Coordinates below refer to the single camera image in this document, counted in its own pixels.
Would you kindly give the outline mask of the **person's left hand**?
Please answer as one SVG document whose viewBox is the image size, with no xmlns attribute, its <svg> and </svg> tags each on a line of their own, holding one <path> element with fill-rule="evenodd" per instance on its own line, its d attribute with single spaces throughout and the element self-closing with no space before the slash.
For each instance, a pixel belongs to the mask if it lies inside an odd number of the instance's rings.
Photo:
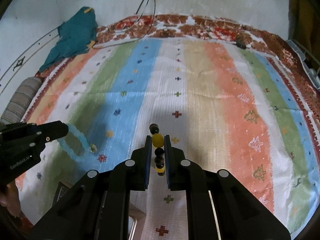
<svg viewBox="0 0 320 240">
<path fill-rule="evenodd" d="M 12 216 L 20 216 L 21 204 L 15 181 L 9 183 L 7 187 L 1 191 L 1 206 L 6 207 Z"/>
</svg>

